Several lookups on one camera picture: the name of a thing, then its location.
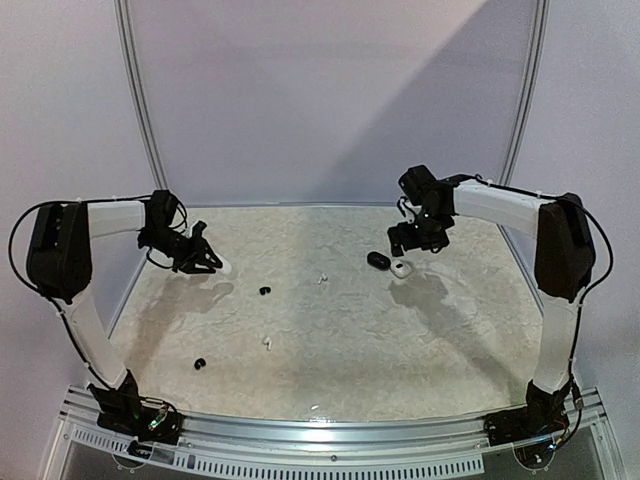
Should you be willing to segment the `white oval charging case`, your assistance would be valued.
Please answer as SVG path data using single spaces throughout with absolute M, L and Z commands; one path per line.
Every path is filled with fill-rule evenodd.
M 231 264 L 223 256 L 219 256 L 219 260 L 220 266 L 217 270 L 223 275 L 230 275 L 233 272 Z

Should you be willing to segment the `small white charging case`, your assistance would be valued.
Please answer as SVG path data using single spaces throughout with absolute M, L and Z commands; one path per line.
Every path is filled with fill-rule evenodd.
M 391 273 L 398 279 L 405 279 L 412 273 L 412 267 L 403 261 L 394 261 L 390 265 Z

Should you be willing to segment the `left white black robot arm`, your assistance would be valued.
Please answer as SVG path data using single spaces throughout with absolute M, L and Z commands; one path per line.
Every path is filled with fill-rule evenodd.
M 119 390 L 129 371 L 113 349 L 91 289 L 92 241 L 135 233 L 140 249 L 171 261 L 185 275 L 229 274 L 230 263 L 204 237 L 207 224 L 174 225 L 181 202 L 168 190 L 137 197 L 47 201 L 36 214 L 26 254 L 26 284 L 49 301 L 60 316 L 89 372 L 106 390 Z

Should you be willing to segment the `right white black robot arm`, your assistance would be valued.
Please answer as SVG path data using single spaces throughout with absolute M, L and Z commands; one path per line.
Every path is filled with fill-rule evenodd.
M 398 184 L 403 195 L 397 205 L 406 219 L 387 231 L 395 257 L 415 249 L 440 252 L 457 216 L 515 229 L 534 240 L 543 327 L 532 384 L 547 395 L 564 390 L 571 381 L 581 298 L 596 261 L 581 199 L 498 185 L 479 175 L 438 179 L 424 165 L 409 168 Z

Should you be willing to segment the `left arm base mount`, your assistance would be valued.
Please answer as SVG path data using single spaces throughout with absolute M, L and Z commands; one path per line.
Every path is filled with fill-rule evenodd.
M 184 416 L 164 402 L 152 406 L 139 395 L 135 382 L 108 390 L 90 384 L 88 390 L 99 405 L 99 427 L 135 437 L 140 443 L 178 444 Z

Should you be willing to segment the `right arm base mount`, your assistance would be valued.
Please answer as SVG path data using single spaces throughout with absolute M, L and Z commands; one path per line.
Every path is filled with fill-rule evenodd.
M 483 431 L 491 446 L 549 437 L 549 449 L 557 450 L 575 435 L 581 414 L 578 411 L 576 423 L 571 428 L 562 399 L 530 399 L 524 407 L 486 415 Z

